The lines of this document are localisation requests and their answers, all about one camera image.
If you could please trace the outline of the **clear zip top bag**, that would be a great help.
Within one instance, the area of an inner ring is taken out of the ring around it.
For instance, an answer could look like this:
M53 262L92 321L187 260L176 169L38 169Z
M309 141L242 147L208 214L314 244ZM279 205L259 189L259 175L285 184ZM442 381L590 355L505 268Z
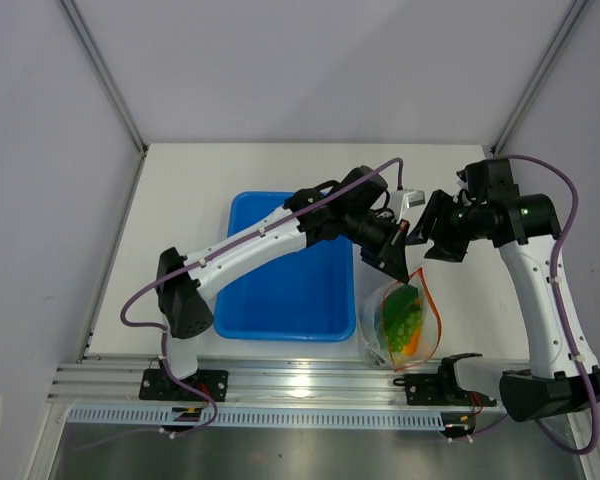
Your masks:
M442 332L440 313L421 267L407 283L391 281L358 307L361 356L373 367L400 372L425 364L435 356Z

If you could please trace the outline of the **green grape bunch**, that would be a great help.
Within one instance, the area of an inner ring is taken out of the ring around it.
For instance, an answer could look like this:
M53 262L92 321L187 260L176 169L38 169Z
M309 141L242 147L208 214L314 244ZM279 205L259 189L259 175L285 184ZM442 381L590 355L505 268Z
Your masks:
M421 331L423 322L422 310L419 314L410 315L406 322L398 325L386 327L385 333L389 346L389 351L399 353L399 350L409 341L415 330Z

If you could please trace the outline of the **green chili pepper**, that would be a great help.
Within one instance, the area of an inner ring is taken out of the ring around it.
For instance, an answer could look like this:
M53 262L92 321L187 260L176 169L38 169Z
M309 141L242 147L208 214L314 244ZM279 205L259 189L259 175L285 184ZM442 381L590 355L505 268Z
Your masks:
M389 292L381 306L382 319L386 327L402 324L410 315L421 312L417 288L401 285Z

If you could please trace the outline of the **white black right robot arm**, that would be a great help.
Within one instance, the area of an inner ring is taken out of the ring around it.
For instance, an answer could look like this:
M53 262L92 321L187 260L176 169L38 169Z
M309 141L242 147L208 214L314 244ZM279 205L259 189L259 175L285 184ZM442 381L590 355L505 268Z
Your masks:
M516 369L480 354L443 360L438 395L459 403L472 391L502 402L516 422L593 409L600 402L600 365L575 311L561 249L570 226L560 224L545 194L523 195L508 158L486 159L457 173L462 189L434 191L407 245L428 244L424 257L464 260L471 242L489 240L514 285L525 325L529 365Z

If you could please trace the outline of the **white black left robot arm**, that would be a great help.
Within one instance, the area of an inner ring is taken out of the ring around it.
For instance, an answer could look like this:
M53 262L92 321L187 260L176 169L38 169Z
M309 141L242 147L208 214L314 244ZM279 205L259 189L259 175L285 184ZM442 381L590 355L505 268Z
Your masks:
M296 191L263 219L206 250L188 256L176 248L163 251L155 287L166 330L162 388L177 400L195 392L196 339L213 324L210 301L229 284L280 257L345 238L360 247L364 263L395 280L407 280L408 222L400 206L375 208L382 195L402 203L407 192L391 192L377 171L356 167L341 181Z

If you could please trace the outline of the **blue plastic tray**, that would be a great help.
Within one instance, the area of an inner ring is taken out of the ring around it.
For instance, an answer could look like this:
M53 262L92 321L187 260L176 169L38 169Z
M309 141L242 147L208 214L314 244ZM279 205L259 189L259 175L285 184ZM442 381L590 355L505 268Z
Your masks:
M344 341L356 323L353 266L343 237L273 260L219 292L214 329L238 340Z

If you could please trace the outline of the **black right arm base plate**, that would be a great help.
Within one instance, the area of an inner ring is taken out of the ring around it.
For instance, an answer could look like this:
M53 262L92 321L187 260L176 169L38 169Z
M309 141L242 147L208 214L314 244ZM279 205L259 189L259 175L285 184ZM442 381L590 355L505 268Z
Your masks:
M392 384L404 391L410 406L461 406L466 400L466 395L442 374L403 374Z

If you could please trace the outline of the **aluminium mounting rail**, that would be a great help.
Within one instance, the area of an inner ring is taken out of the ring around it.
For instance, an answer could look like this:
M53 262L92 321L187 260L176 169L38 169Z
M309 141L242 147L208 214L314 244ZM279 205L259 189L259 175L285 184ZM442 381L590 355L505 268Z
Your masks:
M84 360L60 365L47 394L50 403L137 403L142 376L155 360ZM204 360L204 369L229 373L225 407L362 408L402 406L398 374L362 362Z

